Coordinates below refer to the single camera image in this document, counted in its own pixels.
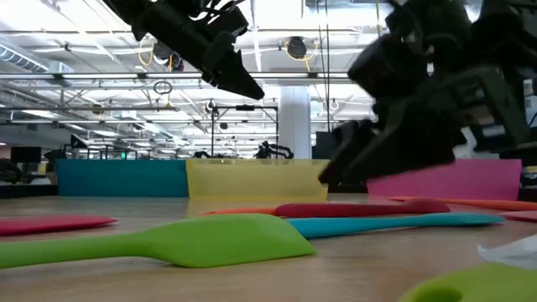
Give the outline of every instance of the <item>yellow cable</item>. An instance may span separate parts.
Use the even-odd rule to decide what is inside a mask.
[[[138,52],[138,58],[140,59],[140,63],[142,63],[142,65],[149,66],[151,65],[151,63],[153,63],[153,50],[154,50],[154,44],[151,45],[151,57],[149,58],[149,63],[142,59],[142,52],[141,51]]]
[[[289,41],[285,42],[285,53],[293,60],[298,60],[298,61],[304,61],[305,62],[305,67],[308,69],[308,72],[310,72],[310,64],[308,63],[308,61],[313,58],[314,56],[317,55],[317,50],[319,50],[319,44],[318,43],[315,43],[315,50],[313,51],[313,54],[311,54],[309,57],[307,58],[303,58],[303,59],[296,59],[296,58],[293,58],[293,56],[291,56],[289,54],[289,50],[287,49],[287,45],[289,45]]]
[[[169,95],[171,95],[171,92],[168,93],[168,101],[166,102],[166,107],[170,108],[170,107],[173,107],[174,105],[172,105],[170,102],[169,102]]]

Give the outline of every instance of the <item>green object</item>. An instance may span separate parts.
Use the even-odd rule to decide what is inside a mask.
[[[537,301],[536,280],[537,271],[490,263],[426,281],[399,302]]]
[[[276,216],[214,215],[131,234],[0,243],[0,268],[112,257],[211,268],[314,253],[294,227]]]

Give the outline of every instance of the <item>cable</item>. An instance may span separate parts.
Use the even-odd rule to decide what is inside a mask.
[[[149,56],[149,63],[144,61],[142,59],[142,53],[138,52],[138,59],[140,60],[140,63],[142,63],[142,65],[149,66],[149,65],[151,65],[151,63],[153,63],[153,51],[154,51],[154,44],[151,45],[151,54]]]
[[[317,18],[321,18],[321,12],[319,9],[319,0],[315,1],[315,4],[317,6]],[[330,98],[328,97],[328,83],[326,78],[326,69],[325,69],[325,56],[323,54],[323,47],[322,47],[322,30],[321,30],[321,21],[319,20],[319,23],[317,24],[319,26],[319,40],[321,45],[321,63],[322,63],[322,73],[323,77],[322,80],[325,84],[325,99],[326,99],[326,121],[327,121],[327,128],[328,132],[330,132]]]
[[[310,64],[308,63],[308,61],[313,58],[314,56],[317,55],[317,50],[319,50],[319,44],[318,43],[315,43],[315,50],[313,51],[313,54],[311,54],[309,57],[307,58],[302,58],[302,59],[296,59],[296,58],[293,58],[293,56],[289,53],[289,49],[287,48],[287,46],[289,45],[289,41],[285,42],[285,53],[293,60],[298,60],[298,61],[304,61],[305,62],[305,67],[308,69],[308,72],[310,72]]]
[[[531,118],[531,122],[529,122],[528,127],[531,128],[531,125],[534,123],[535,118],[537,117],[537,112],[534,114],[534,116]]]
[[[326,69],[328,70],[326,75],[326,103],[330,108],[330,30],[328,29],[328,3],[325,0],[325,15],[326,15]],[[326,121],[328,122],[328,132],[330,128],[330,111],[326,112]]]

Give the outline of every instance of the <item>wooden table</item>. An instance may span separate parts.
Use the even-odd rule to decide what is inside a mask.
[[[332,201],[367,202],[364,195]],[[2,200],[0,216],[95,214],[116,226],[2,241],[130,232],[203,211],[266,203],[198,203],[188,200],[33,198]],[[367,301],[394,302],[417,283],[482,263],[476,245],[495,247],[537,232],[537,224],[415,228],[313,240],[318,254],[224,268],[178,268],[147,258],[113,258],[10,268],[0,271],[1,301]]]

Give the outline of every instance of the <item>red spatula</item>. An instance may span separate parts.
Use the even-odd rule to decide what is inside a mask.
[[[451,211],[443,202],[409,200],[401,205],[288,204],[276,208],[276,216],[288,218],[365,217],[394,214],[430,214]]]
[[[36,216],[0,220],[0,236],[99,227],[117,221],[107,216]]]

